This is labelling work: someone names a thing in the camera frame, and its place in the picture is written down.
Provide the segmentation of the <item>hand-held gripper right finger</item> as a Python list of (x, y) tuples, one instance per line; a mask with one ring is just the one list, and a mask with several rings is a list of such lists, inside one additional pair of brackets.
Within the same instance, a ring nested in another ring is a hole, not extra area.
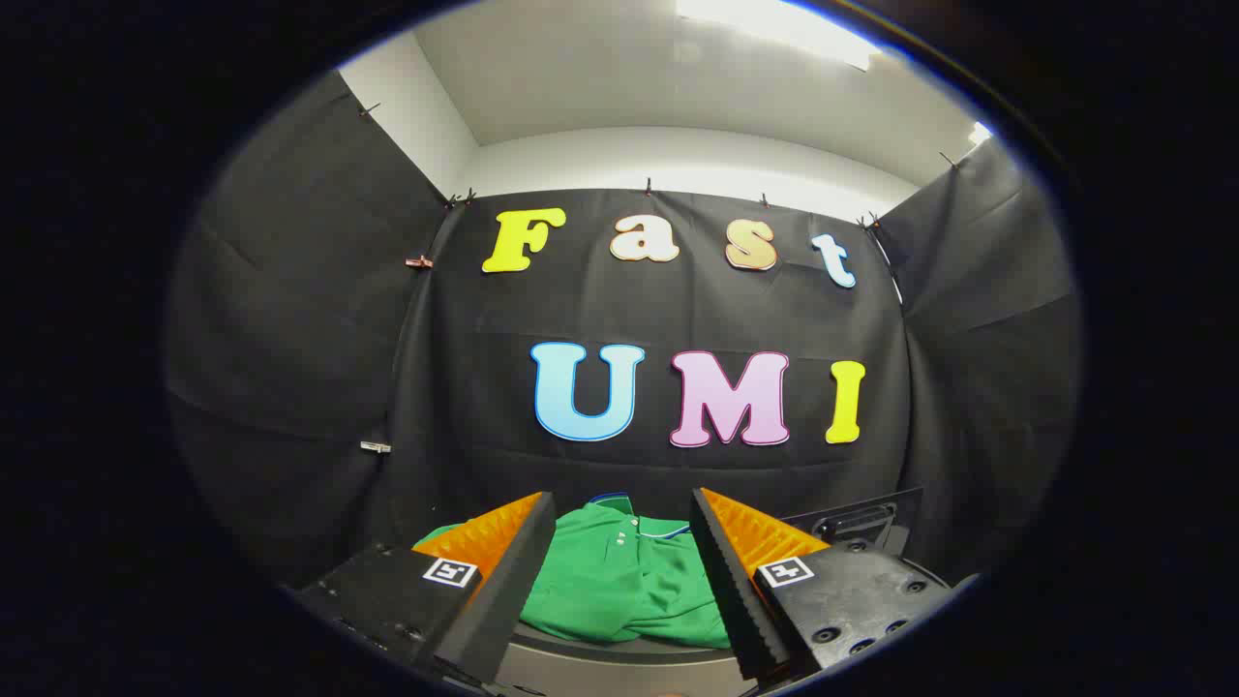
[(743, 678), (809, 683), (878, 652), (960, 586), (908, 560), (921, 489), (777, 519), (699, 487), (690, 530)]

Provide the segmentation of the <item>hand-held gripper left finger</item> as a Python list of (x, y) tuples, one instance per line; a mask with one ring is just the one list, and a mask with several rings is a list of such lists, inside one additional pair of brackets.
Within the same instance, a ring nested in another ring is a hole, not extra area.
[(375, 539), (287, 598), (344, 646), (425, 688), (507, 688), (501, 666), (558, 504), (534, 493), (414, 543)]

